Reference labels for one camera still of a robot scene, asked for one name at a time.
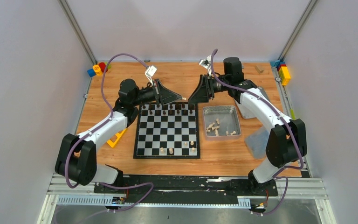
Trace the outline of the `metal tin box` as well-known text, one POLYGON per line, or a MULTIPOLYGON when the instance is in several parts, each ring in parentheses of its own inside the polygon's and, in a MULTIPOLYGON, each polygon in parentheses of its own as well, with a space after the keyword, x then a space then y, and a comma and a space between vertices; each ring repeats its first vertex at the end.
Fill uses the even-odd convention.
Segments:
POLYGON ((206 140, 235 140, 241 136, 241 125, 235 106, 206 106, 202 109, 206 140))

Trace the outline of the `black white chessboard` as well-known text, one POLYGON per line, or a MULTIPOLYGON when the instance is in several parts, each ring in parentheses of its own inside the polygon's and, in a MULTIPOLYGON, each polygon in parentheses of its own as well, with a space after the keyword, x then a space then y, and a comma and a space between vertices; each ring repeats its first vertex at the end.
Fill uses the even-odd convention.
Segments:
POLYGON ((197 104, 176 102, 166 105, 146 103, 139 106, 134 159, 199 159, 200 130, 197 104), (194 141, 196 154, 191 154, 194 141), (166 155, 159 155, 160 148, 166 155), (169 155, 173 148, 174 155, 169 155))

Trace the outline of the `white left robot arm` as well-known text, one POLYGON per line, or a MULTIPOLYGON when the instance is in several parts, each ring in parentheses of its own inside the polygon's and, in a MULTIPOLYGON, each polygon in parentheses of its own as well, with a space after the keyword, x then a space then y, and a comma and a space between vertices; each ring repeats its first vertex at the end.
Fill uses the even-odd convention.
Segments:
POLYGON ((110 113, 99 123, 78 135, 63 137, 55 172, 65 177, 70 188, 102 182, 113 193, 124 188, 123 172, 96 161, 97 150, 111 137, 129 127, 138 116, 138 105, 156 102, 166 105, 179 101, 182 96, 165 88, 159 79, 145 88, 139 88, 132 79, 120 83, 118 99, 110 113))

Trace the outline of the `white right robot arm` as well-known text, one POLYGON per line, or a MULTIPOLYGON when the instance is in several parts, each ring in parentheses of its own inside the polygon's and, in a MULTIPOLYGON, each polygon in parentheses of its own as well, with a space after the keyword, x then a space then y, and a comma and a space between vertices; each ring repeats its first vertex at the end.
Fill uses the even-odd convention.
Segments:
POLYGON ((300 165, 296 168, 303 168, 303 157, 307 154, 305 123, 279 111, 254 82, 246 79, 239 58, 225 58, 222 75, 214 72, 212 62, 211 56, 199 61, 207 73, 200 76, 189 102, 207 103, 214 99, 216 93, 226 91, 240 109, 250 112, 263 124, 268 133, 266 159, 249 173, 250 180, 247 182, 249 192, 259 195, 266 189, 267 182, 284 169, 293 168, 292 162, 299 161, 300 165))

